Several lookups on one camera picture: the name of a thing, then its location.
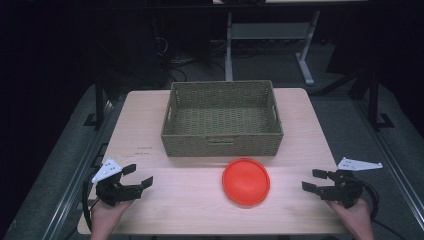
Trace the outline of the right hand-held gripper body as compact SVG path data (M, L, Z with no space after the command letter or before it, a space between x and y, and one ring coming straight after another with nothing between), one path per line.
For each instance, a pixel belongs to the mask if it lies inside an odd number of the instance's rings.
M332 180L334 185L318 187L319 193L317 195L322 200L341 202L345 208L351 208L356 204L356 200L361 197L363 190L366 190L371 197L373 206L377 207L379 203L377 191L370 184L357 179L353 173L381 169L382 167L382 163L371 163L343 157L335 172L327 171L327 179Z

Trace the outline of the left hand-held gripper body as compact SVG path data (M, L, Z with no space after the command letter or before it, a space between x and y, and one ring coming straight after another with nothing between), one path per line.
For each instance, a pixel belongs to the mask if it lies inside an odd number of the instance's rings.
M91 180L95 184L97 197L110 206L115 206L118 202L140 199L144 191L141 183L120 183L121 177L125 176L122 174L123 168L112 158L108 158Z

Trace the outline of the red round plastic disc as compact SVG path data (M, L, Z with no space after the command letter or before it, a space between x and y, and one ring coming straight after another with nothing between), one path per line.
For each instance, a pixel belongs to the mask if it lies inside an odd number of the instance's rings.
M265 167L250 158L231 161L225 167L221 180L227 197L243 206L253 206L263 202L271 186Z

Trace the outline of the green woven basket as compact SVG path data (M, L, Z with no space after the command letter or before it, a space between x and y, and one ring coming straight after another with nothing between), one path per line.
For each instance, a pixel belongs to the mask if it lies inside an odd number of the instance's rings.
M161 130L170 157L274 156L283 136L269 81L171 86Z

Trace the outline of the person's left hand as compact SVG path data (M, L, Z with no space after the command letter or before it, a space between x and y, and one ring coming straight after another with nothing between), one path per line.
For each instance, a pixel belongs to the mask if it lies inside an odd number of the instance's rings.
M91 210L92 230L90 240L109 240L132 201L119 202L110 206L99 200Z

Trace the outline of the person's right hand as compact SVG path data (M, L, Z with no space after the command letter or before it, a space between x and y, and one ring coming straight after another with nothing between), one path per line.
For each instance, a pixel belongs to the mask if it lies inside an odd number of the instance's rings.
M375 240L370 209L362 198L348 209L335 201L327 201L326 204L341 218L355 240Z

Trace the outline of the black metal stand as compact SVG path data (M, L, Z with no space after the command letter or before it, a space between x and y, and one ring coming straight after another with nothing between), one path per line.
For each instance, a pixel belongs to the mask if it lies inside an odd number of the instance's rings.
M386 113L378 112L379 81L375 71L370 73L368 94L368 121L375 131L393 128L394 124Z
M98 75L95 80L95 112L90 113L85 122L85 126L92 126L95 130L98 130L104 121L104 93L102 85L103 77Z

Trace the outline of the grey metal floor rail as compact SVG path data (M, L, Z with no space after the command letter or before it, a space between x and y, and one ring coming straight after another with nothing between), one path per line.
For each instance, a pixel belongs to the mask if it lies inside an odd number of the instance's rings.
M414 218L424 232L424 203L421 201L400 165L397 163L394 153L390 150L380 131L374 128L368 120L365 106L358 101L354 101L353 106L376 143L380 153L383 155L385 161L384 166L389 170L408 207L412 211Z
M72 125L76 126L76 130L81 130L81 134L72 133L70 140L60 138L65 147L71 147L75 153L69 156L63 153L54 165L58 173L67 173L68 177L50 177L59 187L59 200L42 234L42 240L78 237L77 226L80 219L84 218L82 202L88 199L92 188L92 184L88 183L87 190L84 190L85 182L104 157L120 109L121 106L115 109L115 105L107 100L102 109L104 119L99 127L75 123Z

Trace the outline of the grey metal table frame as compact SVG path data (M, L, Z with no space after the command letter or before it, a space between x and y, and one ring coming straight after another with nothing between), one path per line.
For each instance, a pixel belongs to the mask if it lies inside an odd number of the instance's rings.
M233 40L303 40L303 50L295 54L296 61L307 86L315 84L306 57L320 16L315 11L309 22L295 23L234 23L232 13L227 14L225 80L233 80Z

